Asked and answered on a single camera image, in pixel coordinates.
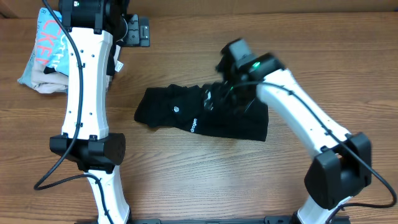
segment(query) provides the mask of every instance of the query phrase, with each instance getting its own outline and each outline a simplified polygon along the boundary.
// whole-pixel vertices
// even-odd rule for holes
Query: wooden surface
[[[48,0],[58,8],[59,0]],[[11,18],[36,18],[40,0],[0,0],[0,12]],[[275,12],[392,12],[396,0],[134,0],[129,13],[140,16],[192,16]]]
[[[134,112],[146,88],[220,80],[219,51],[244,37],[258,54],[274,52],[304,90],[352,133],[373,143],[373,167],[398,190],[398,14],[268,14],[160,17],[152,46],[124,49],[125,67],[107,95],[110,131],[124,133],[124,194],[135,218],[260,218],[289,215],[307,198],[306,150],[270,110],[266,142],[150,130]],[[30,57],[35,20],[0,21],[0,223],[73,223],[95,218],[86,180],[42,192],[33,185],[58,156],[65,94],[40,95],[17,83]],[[64,162],[50,180],[80,174]],[[387,203],[376,180],[353,201]],[[353,223],[396,223],[398,208],[349,208]]]

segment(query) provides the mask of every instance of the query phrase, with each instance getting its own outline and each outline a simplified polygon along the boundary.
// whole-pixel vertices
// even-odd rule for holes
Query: white logo
[[[191,132],[192,132],[192,133],[195,132],[195,128],[196,128],[196,126],[197,126],[197,122],[198,122],[198,120],[195,118],[195,119],[193,120],[193,124],[192,124],[192,128],[191,128]]]

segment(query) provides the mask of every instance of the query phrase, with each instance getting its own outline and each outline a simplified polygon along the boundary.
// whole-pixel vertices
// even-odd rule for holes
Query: wooden table
[[[373,143],[373,167],[398,190],[398,14],[268,14],[160,17],[152,46],[124,49],[123,71],[107,95],[110,130],[124,133],[124,194],[134,218],[260,218],[289,215],[307,198],[306,150],[270,110],[267,141],[211,138],[133,119],[146,88],[220,80],[219,51],[244,37],[274,52],[337,122]],[[0,20],[0,223],[73,223],[97,215],[87,180],[42,192],[33,185],[58,156],[65,94],[40,95],[17,83],[32,51],[35,20]],[[50,180],[80,174],[64,162]],[[387,203],[375,178],[353,201]],[[396,223],[398,208],[349,208],[353,223]]]

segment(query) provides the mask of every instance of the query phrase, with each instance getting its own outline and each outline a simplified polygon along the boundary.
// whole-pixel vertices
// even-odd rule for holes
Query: blue cloth
[[[62,20],[59,12],[55,15]],[[68,41],[61,28],[55,22],[46,8],[40,9],[37,18],[37,33],[35,47],[25,68],[24,74],[18,82],[33,88],[31,82],[34,62],[39,62],[57,72],[69,75]]]

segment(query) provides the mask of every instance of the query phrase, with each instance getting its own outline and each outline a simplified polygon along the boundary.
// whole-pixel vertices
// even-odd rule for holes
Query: folded black garment
[[[265,141],[268,106],[255,98],[244,113],[222,101],[223,84],[148,88],[134,115],[154,128],[172,126],[191,133],[222,138]]]

